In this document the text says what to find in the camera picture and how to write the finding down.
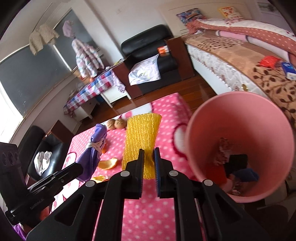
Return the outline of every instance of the white cabinet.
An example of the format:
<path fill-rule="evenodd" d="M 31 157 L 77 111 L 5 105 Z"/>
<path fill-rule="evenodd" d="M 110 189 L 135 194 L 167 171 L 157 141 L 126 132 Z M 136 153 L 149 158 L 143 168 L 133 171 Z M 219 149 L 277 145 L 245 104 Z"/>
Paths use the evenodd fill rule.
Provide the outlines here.
<path fill-rule="evenodd" d="M 76 110 L 74 110 L 74 119 L 76 121 L 81 121 L 86 117 L 92 119 L 91 112 L 93 111 L 96 104 L 99 104 L 99 102 L 97 102 L 96 98 L 92 98 L 79 106 Z"/>
<path fill-rule="evenodd" d="M 112 102 L 124 96 L 127 96 L 128 99 L 131 99 L 127 91 L 124 91 L 124 93 L 121 93 L 115 86 L 111 86 L 109 89 L 101 93 L 101 96 L 111 108 L 112 108 L 112 105 L 111 105 Z"/>

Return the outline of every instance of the purple towel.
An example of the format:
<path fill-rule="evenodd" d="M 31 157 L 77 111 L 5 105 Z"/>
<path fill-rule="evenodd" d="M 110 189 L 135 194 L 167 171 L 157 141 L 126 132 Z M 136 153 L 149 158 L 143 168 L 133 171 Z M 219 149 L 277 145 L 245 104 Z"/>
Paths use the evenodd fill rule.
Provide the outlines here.
<path fill-rule="evenodd" d="M 26 240 L 27 234 L 25 231 L 21 228 L 20 224 L 15 225 L 13 229 L 17 232 L 17 234 L 22 238 L 22 240 Z"/>
<path fill-rule="evenodd" d="M 86 182 L 91 179 L 91 176 L 99 164 L 102 149 L 106 143 L 107 127 L 102 124 L 96 124 L 94 134 L 91 136 L 90 142 L 86 146 L 85 151 L 76 161 L 83 167 L 83 173 L 77 177 L 77 180 Z"/>

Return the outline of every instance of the hanging jacket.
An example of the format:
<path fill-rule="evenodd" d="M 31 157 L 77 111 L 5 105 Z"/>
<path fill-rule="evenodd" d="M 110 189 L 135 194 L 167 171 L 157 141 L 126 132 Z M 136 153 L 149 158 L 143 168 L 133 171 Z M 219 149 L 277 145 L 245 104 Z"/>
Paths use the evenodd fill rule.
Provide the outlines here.
<path fill-rule="evenodd" d="M 83 78 L 88 75 L 90 77 L 95 77 L 98 74 L 98 69 L 105 68 L 93 46 L 90 46 L 79 39 L 74 39 L 72 41 L 72 48 L 76 53 L 77 67 Z"/>
<path fill-rule="evenodd" d="M 40 25 L 38 32 L 40 33 L 40 36 L 44 43 L 50 45 L 54 45 L 55 38 L 57 39 L 59 37 L 59 34 L 51 27 L 49 27 L 46 23 Z"/>
<path fill-rule="evenodd" d="M 33 55 L 36 55 L 40 50 L 43 49 L 43 41 L 40 33 L 34 30 L 29 37 L 29 46 Z"/>

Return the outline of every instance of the yellow foam net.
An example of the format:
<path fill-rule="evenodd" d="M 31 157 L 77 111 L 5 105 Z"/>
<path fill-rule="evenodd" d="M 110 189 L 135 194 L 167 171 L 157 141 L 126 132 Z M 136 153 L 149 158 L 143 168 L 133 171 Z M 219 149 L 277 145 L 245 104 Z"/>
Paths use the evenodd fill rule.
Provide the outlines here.
<path fill-rule="evenodd" d="M 136 115 L 128 119 L 126 142 L 122 159 L 122 169 L 125 170 L 129 161 L 138 159 L 139 149 L 143 149 L 144 179 L 154 179 L 153 149 L 161 121 L 161 115 L 147 113 Z"/>

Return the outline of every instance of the pink tablecloth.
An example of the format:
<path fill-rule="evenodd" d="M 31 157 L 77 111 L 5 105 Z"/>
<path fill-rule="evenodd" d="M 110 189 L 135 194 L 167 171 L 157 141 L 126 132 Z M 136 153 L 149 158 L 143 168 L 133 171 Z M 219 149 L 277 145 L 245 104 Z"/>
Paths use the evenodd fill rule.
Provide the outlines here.
<path fill-rule="evenodd" d="M 170 160 L 174 169 L 196 180 L 184 154 L 184 134 L 191 116 L 187 104 L 178 93 L 175 93 L 153 101 L 151 110 L 162 116 L 155 144 L 160 149 L 161 157 Z M 123 117 L 132 115 L 133 111 L 130 111 L 123 114 Z M 77 160 L 93 131 L 94 127 L 73 138 L 64 167 Z M 108 160 L 112 157 L 122 160 L 125 137 L 125 130 L 108 131 L 108 151 L 101 156 L 101 160 Z M 93 176 L 111 177 L 120 171 L 121 163 L 107 171 L 97 168 Z M 64 187 L 64 190 L 56 196 L 53 210 L 81 185 L 79 181 L 73 180 Z M 174 202 L 173 199 L 157 197 L 155 180 L 143 181 L 141 199 L 125 200 L 122 240 L 175 240 Z"/>

